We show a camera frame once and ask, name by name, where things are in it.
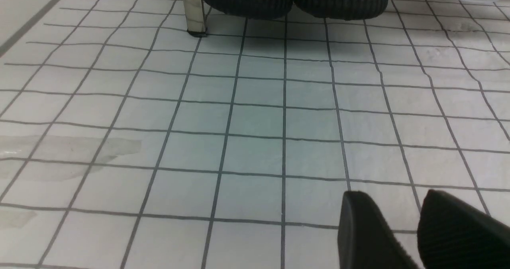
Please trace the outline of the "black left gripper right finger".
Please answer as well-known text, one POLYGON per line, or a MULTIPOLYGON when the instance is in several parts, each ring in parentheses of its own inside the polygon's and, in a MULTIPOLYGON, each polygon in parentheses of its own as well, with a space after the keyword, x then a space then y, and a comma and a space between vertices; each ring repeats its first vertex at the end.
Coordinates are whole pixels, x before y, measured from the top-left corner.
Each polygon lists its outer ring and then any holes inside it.
POLYGON ((508 269, 510 229, 451 194, 430 189, 417 229, 427 269, 508 269))

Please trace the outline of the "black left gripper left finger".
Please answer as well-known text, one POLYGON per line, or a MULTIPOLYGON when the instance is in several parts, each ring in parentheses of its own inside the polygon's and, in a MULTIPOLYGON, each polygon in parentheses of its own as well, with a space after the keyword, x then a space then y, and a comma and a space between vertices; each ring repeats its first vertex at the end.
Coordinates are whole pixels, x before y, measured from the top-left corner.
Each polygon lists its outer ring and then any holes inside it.
POLYGON ((341 269, 417 269, 381 210, 362 191, 346 191, 337 232, 341 269))

